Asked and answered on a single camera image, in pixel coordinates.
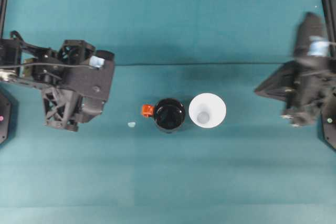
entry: orange mug handle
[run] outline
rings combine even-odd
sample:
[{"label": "orange mug handle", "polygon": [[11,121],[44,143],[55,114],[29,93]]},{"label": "orange mug handle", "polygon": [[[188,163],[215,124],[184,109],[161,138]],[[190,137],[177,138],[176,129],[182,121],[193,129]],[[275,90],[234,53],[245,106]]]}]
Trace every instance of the orange mug handle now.
[{"label": "orange mug handle", "polygon": [[141,114],[142,114],[145,118],[150,118],[150,117],[152,117],[153,114],[154,114],[154,106],[149,105],[149,104],[144,104],[144,105],[142,106]]}]

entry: black cable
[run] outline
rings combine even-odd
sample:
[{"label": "black cable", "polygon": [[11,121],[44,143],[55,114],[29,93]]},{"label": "black cable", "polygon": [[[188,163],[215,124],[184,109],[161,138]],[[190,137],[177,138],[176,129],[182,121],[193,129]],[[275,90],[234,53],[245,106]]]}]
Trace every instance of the black cable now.
[{"label": "black cable", "polygon": [[67,65],[61,63],[44,63],[44,62],[33,62],[33,63],[23,63],[17,65],[0,65],[0,69],[7,69],[7,68],[20,68],[20,67],[29,67],[29,66],[56,66],[56,67],[63,67],[63,68],[92,68],[95,67],[90,65]]}]

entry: teal cloth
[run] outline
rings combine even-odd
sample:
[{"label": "teal cloth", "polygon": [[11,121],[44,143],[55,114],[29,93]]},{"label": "teal cloth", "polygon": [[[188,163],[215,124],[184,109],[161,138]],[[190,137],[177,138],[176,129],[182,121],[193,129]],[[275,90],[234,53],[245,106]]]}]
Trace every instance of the teal cloth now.
[{"label": "teal cloth", "polygon": [[[308,10],[322,15],[321,1],[9,0],[6,36],[55,48],[85,39],[118,66],[103,115],[77,133],[43,125],[37,90],[1,84],[14,112],[0,223],[333,223],[336,153],[320,126],[293,129],[281,102],[253,93],[290,60]],[[140,115],[144,103],[188,107],[203,92],[227,105],[214,129],[187,117],[164,134]]]}]

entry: small blue object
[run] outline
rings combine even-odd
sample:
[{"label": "small blue object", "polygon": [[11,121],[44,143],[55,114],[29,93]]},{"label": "small blue object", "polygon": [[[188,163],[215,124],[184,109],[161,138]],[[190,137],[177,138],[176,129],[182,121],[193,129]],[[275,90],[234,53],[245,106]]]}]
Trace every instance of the small blue object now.
[{"label": "small blue object", "polygon": [[327,56],[329,50],[329,42],[319,36],[311,36],[310,39],[313,40],[313,42],[310,44],[308,56]]},{"label": "small blue object", "polygon": [[104,62],[105,60],[102,58],[99,58],[97,56],[91,56],[89,65],[95,68],[101,68],[102,66],[104,66]]}]

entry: screw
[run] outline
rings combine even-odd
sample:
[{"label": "screw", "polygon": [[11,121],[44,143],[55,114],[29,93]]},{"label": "screw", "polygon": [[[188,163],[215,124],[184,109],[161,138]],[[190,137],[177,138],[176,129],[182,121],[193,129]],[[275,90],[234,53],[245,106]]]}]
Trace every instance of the screw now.
[{"label": "screw", "polygon": [[98,86],[93,86],[93,87],[92,87],[92,90],[93,90],[94,92],[98,93],[98,92],[100,92],[100,87],[98,87]]}]

